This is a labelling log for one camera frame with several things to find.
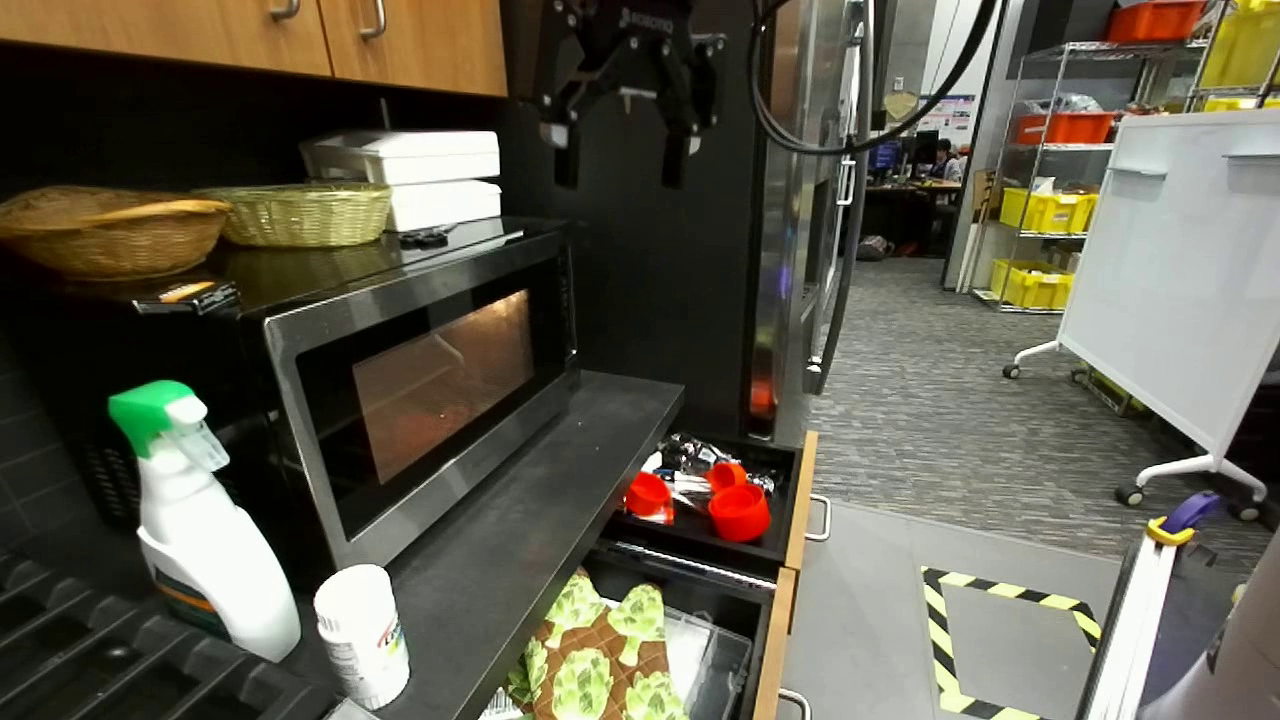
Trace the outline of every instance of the yellow and black tape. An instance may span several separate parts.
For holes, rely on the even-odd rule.
[[[1025,586],[998,586],[983,578],[964,578],[964,572],[938,572],[938,569],[921,569],[925,578],[925,611],[927,611],[927,647],[931,647],[931,682],[934,682],[934,705],[956,715],[983,715],[983,720],[1040,720],[1034,714],[990,705],[979,698],[964,698],[960,672],[956,672],[956,639],[952,639],[952,621],[949,621],[949,595],[942,590],[968,590],[968,591],[987,591],[998,601],[1015,606],[1034,606],[1052,611],[1068,611],[1071,623],[1080,627],[1088,653],[1100,646],[1100,623],[1084,601],[1055,595],[1055,591],[1034,591]]]

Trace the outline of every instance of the wicker basket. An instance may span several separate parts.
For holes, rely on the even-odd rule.
[[[84,284],[137,284],[204,263],[229,206],[168,191],[35,188],[0,206],[0,240]]]
[[[246,248],[350,248],[383,237],[393,198],[380,183],[263,183],[206,188],[229,202],[230,245]]]

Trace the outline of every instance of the white board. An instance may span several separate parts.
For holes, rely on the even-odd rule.
[[[1280,344],[1280,114],[1119,123],[1058,340],[1229,453]]]

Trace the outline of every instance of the green spray nozzle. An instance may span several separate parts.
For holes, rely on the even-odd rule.
[[[204,403],[199,416],[193,413],[176,413],[176,409],[193,409],[195,392],[180,382],[152,382],[129,392],[114,392],[106,400],[106,416],[114,422],[114,430],[129,437],[137,457],[152,457],[152,443],[172,430],[172,424],[199,424],[204,422]]]

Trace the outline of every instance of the white cup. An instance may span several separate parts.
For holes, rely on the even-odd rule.
[[[408,683],[393,578],[375,565],[333,572],[317,591],[317,627],[345,694],[364,709],[393,705]]]

